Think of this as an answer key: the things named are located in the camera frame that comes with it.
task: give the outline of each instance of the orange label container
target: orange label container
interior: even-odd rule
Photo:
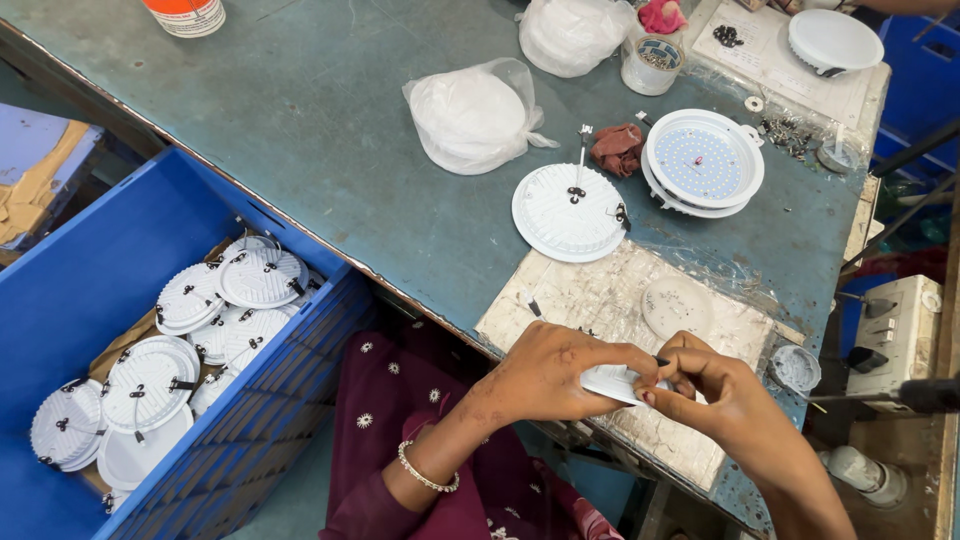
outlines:
[[[227,20],[220,0],[143,0],[163,30],[176,37],[213,34]]]

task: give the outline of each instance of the workbench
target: workbench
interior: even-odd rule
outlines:
[[[620,80],[618,57],[575,79],[531,67],[545,116],[538,132],[562,146],[530,147],[488,174],[456,176],[424,154],[400,89],[499,57],[523,61],[514,22],[523,3],[225,5],[224,27],[199,39],[170,37],[138,2],[119,0],[7,0],[0,22],[478,348],[472,327],[530,249],[511,216],[516,184],[535,168],[575,161],[581,124],[685,108],[755,121],[742,99],[694,77],[680,77],[660,97],[636,94]],[[880,110],[882,93],[875,115]],[[864,121],[875,126],[877,118]],[[805,335],[816,354],[865,171],[842,178],[772,144],[760,151],[762,188],[719,220],[660,209],[638,175],[613,180],[634,223],[627,237],[695,246],[758,272],[776,297],[759,307]],[[780,404],[803,420],[803,405]],[[728,465],[699,496],[745,527],[769,531],[765,508],[749,509],[756,489]]]

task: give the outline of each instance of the pile of screws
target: pile of screws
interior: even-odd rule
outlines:
[[[639,56],[651,67],[662,71],[667,71],[670,69],[670,60],[667,57],[655,55],[654,53],[640,53]]]
[[[742,45],[743,39],[736,38],[736,29],[733,26],[720,25],[713,29],[713,36],[720,41],[724,47],[733,48],[736,45]]]
[[[797,129],[797,122],[784,116],[763,116],[763,121],[756,126],[756,132],[766,135],[770,142],[785,147],[791,158],[806,161],[806,154],[810,151],[809,142],[812,135]]]

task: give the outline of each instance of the plastic bag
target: plastic bag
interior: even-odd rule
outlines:
[[[579,77],[616,50],[636,10],[625,0],[532,0],[516,20],[527,60],[558,77]]]
[[[420,143],[444,169],[462,175],[494,170],[534,146],[560,146],[533,133],[543,125],[543,109],[534,105],[530,68],[500,58],[403,86]]]

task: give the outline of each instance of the bangle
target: bangle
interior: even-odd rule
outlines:
[[[437,491],[440,491],[443,493],[451,493],[453,491],[456,491],[457,488],[460,487],[460,475],[458,475],[457,473],[453,473],[453,483],[451,483],[450,485],[439,485],[439,484],[433,483],[428,479],[425,479],[423,475],[421,475],[420,473],[417,472],[416,469],[411,467],[410,462],[407,461],[407,456],[403,453],[403,449],[407,448],[412,444],[414,444],[414,441],[404,441],[400,443],[400,447],[396,449],[396,456],[400,459],[400,463],[403,464],[403,468],[409,471],[410,474],[414,476],[414,478],[423,482],[423,485],[429,487],[430,489],[436,489]]]

